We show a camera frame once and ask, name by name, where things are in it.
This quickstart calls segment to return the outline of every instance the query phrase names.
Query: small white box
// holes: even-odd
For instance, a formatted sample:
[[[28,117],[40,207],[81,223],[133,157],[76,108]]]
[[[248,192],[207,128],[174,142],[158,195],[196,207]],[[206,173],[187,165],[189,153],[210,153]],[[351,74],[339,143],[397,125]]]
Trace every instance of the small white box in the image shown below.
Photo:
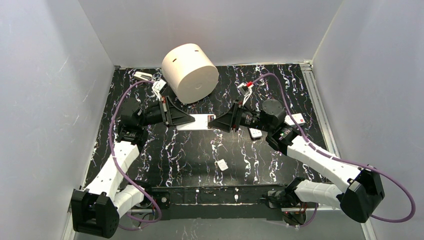
[[[258,140],[262,138],[262,131],[255,129],[255,128],[249,128],[250,137],[252,140]]]
[[[296,123],[299,124],[299,126],[303,126],[305,124],[305,120],[302,116],[302,113],[292,114],[291,116],[294,118]],[[290,127],[296,127],[296,124],[292,121],[289,115],[285,116],[284,122]]]
[[[216,162],[218,164],[219,169],[221,169],[221,171],[227,170],[228,169],[228,165],[227,163],[224,161],[224,159],[221,159],[219,161]]]

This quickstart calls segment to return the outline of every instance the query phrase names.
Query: small white block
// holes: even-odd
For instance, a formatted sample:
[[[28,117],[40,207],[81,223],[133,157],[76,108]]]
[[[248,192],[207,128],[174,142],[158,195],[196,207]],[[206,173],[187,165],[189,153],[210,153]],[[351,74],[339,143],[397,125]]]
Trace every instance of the small white block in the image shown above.
[[[224,161],[224,159],[221,159],[219,161],[216,162],[218,164],[219,169],[221,169],[221,171],[227,170],[228,169],[228,165],[227,163]]]
[[[294,118],[296,123],[299,124],[299,126],[302,126],[305,124],[305,120],[304,120],[304,117],[302,116],[302,113],[292,114],[291,116]],[[284,122],[290,127],[296,127],[296,124],[292,121],[289,115],[285,116]]]
[[[136,71],[132,77],[134,77],[137,80],[141,80],[141,81],[148,81],[151,80],[153,78],[153,76],[151,74],[142,72],[142,71]]]
[[[166,81],[164,81],[164,80],[160,79],[160,80],[155,81],[155,82],[153,83],[153,89],[154,89],[155,91],[160,92],[160,91],[162,90],[162,88],[164,88],[164,86],[165,86],[166,84],[167,84],[167,82],[166,82]]]
[[[249,128],[250,137],[253,140],[258,140],[262,137],[262,131],[254,128]]]

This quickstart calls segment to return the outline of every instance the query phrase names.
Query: black triangular gripper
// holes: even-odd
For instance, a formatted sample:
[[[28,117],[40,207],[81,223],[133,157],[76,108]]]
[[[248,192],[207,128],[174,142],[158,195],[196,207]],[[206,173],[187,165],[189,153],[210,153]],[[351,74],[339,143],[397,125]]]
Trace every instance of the black triangular gripper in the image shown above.
[[[237,110],[238,110],[238,103],[234,102],[232,104],[232,107],[225,113],[217,116],[214,120],[210,121],[207,125],[210,128],[219,129],[224,132],[231,132],[231,129],[234,126],[236,116],[237,116]]]
[[[169,96],[166,96],[165,100],[166,106],[168,107],[168,111],[165,113],[166,119],[168,121],[168,126],[189,124],[195,121],[195,118],[193,116],[190,116],[189,114],[183,112],[183,110],[175,106]]]

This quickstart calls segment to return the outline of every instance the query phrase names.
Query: black joint housing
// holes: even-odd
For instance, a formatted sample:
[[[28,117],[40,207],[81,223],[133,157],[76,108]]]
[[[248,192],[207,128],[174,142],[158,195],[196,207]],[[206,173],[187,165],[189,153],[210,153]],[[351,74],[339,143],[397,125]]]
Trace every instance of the black joint housing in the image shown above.
[[[282,123],[273,131],[269,131],[265,140],[272,149],[287,156],[287,147],[293,145],[292,141],[298,135],[300,135],[299,130]]]
[[[281,124],[284,124],[286,119],[286,111],[280,101],[275,99],[267,99],[262,103],[259,118],[261,121],[269,125],[269,131],[276,129]]]
[[[269,196],[265,198],[273,205],[274,208],[291,208],[301,203],[301,200],[296,195],[295,190],[299,183],[304,181],[303,177],[296,177],[288,186],[283,190],[269,191]]]
[[[142,120],[139,113],[141,113],[140,103],[133,97],[125,98],[119,108],[120,124],[138,126]]]
[[[119,224],[119,214],[110,197],[74,189],[70,200],[75,232],[111,238]]]
[[[351,219],[365,223],[385,197],[378,173],[363,169],[345,193],[337,196],[341,210]]]
[[[118,143],[126,141],[132,145],[137,145],[138,151],[141,152],[147,142],[148,136],[149,133],[145,128],[122,125],[116,141]]]

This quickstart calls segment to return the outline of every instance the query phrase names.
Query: white connector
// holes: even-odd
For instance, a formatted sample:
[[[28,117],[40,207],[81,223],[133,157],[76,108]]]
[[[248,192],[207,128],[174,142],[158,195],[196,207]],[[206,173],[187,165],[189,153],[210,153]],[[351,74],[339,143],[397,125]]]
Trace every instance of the white connector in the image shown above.
[[[248,82],[247,84],[246,83],[240,83],[238,86],[237,86],[237,89],[240,91],[240,93],[244,96],[244,99],[243,99],[243,106],[245,105],[245,103],[247,102],[247,100],[250,98],[250,96],[252,95],[252,87],[253,87],[253,84],[252,84],[252,82]]]
[[[215,163],[218,164],[218,167],[219,167],[219,169],[221,169],[221,171],[224,171],[224,170],[227,170],[228,169],[228,165],[227,165],[227,163],[225,162],[224,159],[221,159],[219,161],[216,161]]]
[[[162,78],[153,83],[153,93],[156,95],[159,101],[162,100],[161,90],[165,87],[166,84],[167,82],[162,80]]]
[[[132,77],[140,81],[151,81],[153,79],[153,75],[142,71],[136,71]]]

